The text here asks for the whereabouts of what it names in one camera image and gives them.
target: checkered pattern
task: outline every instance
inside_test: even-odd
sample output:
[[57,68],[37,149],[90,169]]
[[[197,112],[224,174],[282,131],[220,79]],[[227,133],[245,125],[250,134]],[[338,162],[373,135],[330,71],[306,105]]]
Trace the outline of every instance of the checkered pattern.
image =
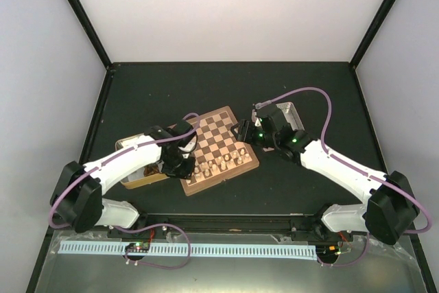
[[[251,162],[247,147],[243,142],[236,141],[230,128],[235,124],[226,111],[200,120],[200,127],[197,129],[198,144],[194,151],[195,170],[188,186],[201,183],[206,179],[212,179],[215,175],[222,174],[245,163]],[[217,170],[212,171],[209,161],[217,165]],[[226,162],[226,169],[221,169],[221,162]]]

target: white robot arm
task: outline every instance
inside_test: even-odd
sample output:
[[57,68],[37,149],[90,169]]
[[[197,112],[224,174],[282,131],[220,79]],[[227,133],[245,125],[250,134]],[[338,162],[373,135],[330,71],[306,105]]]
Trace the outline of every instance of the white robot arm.
[[256,116],[260,125],[241,120],[232,127],[238,141],[273,148],[282,158],[326,176],[360,201],[354,205],[328,206],[320,221],[330,231],[370,232],[380,241],[393,245],[419,214],[418,208],[401,194],[371,179],[378,178],[398,187],[407,180],[404,175],[398,172],[388,175],[360,165],[304,130],[294,130],[275,104],[257,109]]
[[[183,139],[176,139],[183,134]],[[149,164],[157,164],[161,172],[177,178],[188,178],[195,166],[189,156],[195,147],[196,133],[190,124],[180,121],[173,128],[154,126],[131,140],[122,149],[84,165],[67,164],[60,176],[51,205],[75,179],[90,172],[80,185],[60,202],[57,213],[77,233],[96,225],[130,228],[139,212],[129,202],[102,198],[121,179]]]

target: chessboard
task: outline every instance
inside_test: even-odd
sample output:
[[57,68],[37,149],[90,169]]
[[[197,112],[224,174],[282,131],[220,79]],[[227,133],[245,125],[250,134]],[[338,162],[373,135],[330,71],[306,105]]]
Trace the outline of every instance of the chessboard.
[[[188,122],[196,124],[196,119]],[[200,116],[195,147],[195,169],[192,177],[181,180],[186,196],[190,196],[250,171],[259,166],[253,149],[236,141],[230,128],[237,123],[230,107],[214,110]]]

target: white wall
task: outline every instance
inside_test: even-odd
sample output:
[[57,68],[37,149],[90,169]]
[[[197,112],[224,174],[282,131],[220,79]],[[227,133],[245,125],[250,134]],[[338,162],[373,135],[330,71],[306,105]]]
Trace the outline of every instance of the white wall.
[[383,0],[81,0],[113,61],[349,61]]
[[0,0],[0,283],[24,292],[104,68],[67,0]]
[[[396,0],[358,72],[389,170],[439,221],[439,0]],[[438,237],[420,235],[436,285]]]

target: white cable tray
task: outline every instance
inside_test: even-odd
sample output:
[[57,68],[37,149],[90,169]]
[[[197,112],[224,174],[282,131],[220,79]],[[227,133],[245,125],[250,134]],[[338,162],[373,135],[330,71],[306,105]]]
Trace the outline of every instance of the white cable tray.
[[[61,242],[59,254],[124,255],[130,242]],[[185,257],[187,244],[151,243],[148,252],[130,252],[128,255]],[[260,245],[260,244],[191,244],[192,257],[258,257],[274,259],[316,260],[315,246]]]

